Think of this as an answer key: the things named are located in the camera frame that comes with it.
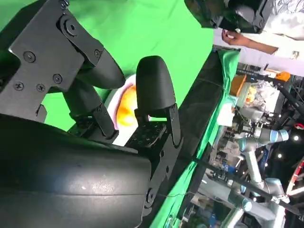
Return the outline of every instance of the orange object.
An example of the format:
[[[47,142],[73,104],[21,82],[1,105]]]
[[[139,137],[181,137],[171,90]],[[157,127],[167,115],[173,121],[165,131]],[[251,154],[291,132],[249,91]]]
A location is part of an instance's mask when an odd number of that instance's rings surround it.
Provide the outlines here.
[[[241,92],[243,84],[245,83],[246,75],[236,75],[231,83],[230,95],[238,96]]]
[[[125,90],[120,100],[116,120],[117,124],[129,127],[137,124],[134,110],[137,108],[136,86]]]
[[[275,78],[287,82],[290,79],[290,73],[283,71],[277,74]]]

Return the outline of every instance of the light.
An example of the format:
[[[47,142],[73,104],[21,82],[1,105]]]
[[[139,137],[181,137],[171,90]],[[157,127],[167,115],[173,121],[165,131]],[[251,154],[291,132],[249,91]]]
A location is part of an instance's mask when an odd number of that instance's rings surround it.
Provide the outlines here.
[[[304,187],[301,187],[301,188],[298,188],[298,189],[290,191],[288,195],[289,196],[293,196],[293,195],[299,194],[299,193],[301,193],[303,191],[304,191]]]

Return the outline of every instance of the person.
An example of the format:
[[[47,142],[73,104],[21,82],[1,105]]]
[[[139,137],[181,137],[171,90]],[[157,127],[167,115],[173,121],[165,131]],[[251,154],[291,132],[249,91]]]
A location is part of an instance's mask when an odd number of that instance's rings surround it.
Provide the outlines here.
[[[304,0],[274,0],[261,34],[222,30],[222,40],[267,54],[304,60]]]

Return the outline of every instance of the white shirt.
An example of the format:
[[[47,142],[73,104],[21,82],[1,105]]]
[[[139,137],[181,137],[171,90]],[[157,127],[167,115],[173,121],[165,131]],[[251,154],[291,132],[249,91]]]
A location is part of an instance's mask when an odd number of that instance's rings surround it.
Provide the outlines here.
[[[304,60],[304,0],[275,0],[263,32],[244,36],[279,48],[276,56]]]

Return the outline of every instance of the wire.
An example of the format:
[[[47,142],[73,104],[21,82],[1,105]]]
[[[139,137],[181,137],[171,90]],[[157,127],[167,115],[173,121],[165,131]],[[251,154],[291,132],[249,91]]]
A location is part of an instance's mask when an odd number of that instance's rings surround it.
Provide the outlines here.
[[[295,90],[296,94],[298,94],[298,96],[300,97],[301,101],[304,103],[304,100],[302,99],[302,97],[299,94],[299,92],[297,91],[297,89],[293,85],[292,85],[292,88]]]
[[[210,83],[212,83],[212,84],[215,84],[216,86],[219,86],[219,87],[223,88],[224,93],[226,93],[225,88],[224,88],[223,85],[217,84],[217,83],[215,83],[215,82],[212,82],[212,81],[209,81],[209,80],[206,80],[206,79],[201,79],[201,78],[199,79],[199,81],[205,81],[205,82],[210,82]],[[237,110],[237,112],[239,113],[239,115],[241,116],[241,118],[243,119],[243,121],[246,123],[247,120],[245,119],[245,117],[244,117],[244,116],[242,115],[242,113],[240,112],[240,109],[237,107],[237,103],[235,103],[234,101],[232,101],[232,102],[233,102],[233,105],[235,106],[235,109]]]
[[[173,195],[173,196],[162,195],[162,194],[157,193],[158,196],[163,196],[163,197],[166,197],[166,198],[174,198],[174,197],[177,197],[177,196],[186,196],[186,195],[189,195],[189,194],[195,195],[196,193],[194,193],[192,191],[187,191],[184,194],[183,193],[179,193],[179,194],[176,194],[176,195]]]

